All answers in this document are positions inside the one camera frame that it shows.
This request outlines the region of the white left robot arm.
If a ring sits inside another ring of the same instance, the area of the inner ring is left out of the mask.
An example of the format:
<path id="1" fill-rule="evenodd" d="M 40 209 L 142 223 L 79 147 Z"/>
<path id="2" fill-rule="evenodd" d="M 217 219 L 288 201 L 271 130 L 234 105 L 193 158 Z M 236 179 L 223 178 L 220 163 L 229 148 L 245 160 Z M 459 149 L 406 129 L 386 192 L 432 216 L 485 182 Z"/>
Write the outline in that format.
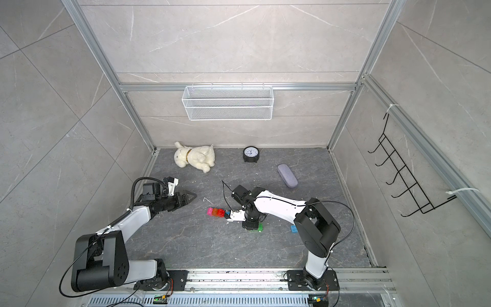
<path id="1" fill-rule="evenodd" d="M 74 261 L 65 271 L 71 276 L 73 298 L 127 284 L 134 290 L 174 290 L 176 282 L 162 259 L 130 260 L 125 244 L 159 213 L 176 211 L 196 199 L 188 190 L 177 191 L 177 185 L 174 177 L 139 177 L 132 184 L 126 211 L 98 232 L 80 236 Z"/>

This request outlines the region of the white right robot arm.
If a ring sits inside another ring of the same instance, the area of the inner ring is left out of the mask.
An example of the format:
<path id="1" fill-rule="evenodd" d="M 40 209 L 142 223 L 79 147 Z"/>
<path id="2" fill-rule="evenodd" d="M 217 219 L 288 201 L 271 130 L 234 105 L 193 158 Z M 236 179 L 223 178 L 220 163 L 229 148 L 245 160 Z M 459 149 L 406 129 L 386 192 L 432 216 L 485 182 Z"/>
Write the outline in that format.
<path id="1" fill-rule="evenodd" d="M 349 233 L 339 239 L 339 222 L 327 210 L 327 201 L 311 198 L 308 201 L 291 200 L 256 187 L 248 190 L 238 185 L 231 191 L 231 197 L 241 206 L 226 215 L 228 221 L 241 222 L 246 230 L 258 230 L 264 218 L 276 216 L 296 227 L 304 246 L 308 250 L 307 262 L 302 271 L 287 272 L 290 290 L 338 290 L 334 272 L 329 272 L 328 261 L 336 245 L 346 240 L 355 229 L 355 222 Z"/>

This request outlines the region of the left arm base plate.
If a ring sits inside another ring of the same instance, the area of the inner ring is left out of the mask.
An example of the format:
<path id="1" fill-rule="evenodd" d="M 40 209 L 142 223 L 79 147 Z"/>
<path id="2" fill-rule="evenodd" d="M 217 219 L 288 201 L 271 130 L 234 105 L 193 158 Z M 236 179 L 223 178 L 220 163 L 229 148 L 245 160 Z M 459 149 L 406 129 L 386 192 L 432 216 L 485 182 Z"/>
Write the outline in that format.
<path id="1" fill-rule="evenodd" d="M 158 274 L 152 279 L 137 281 L 134 285 L 134 290 L 184 291 L 188 274 L 189 271 L 187 270 L 166 271 L 163 276 Z"/>

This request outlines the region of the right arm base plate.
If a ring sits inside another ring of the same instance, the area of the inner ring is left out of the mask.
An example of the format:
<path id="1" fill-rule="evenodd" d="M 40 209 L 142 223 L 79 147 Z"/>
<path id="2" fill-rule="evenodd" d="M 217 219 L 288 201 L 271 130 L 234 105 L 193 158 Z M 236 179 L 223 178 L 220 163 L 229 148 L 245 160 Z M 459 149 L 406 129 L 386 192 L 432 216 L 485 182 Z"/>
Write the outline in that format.
<path id="1" fill-rule="evenodd" d="M 284 279 L 290 291 L 340 290 L 337 274 L 333 270 L 327 270 L 319 279 L 316 279 L 304 269 L 288 270 Z"/>

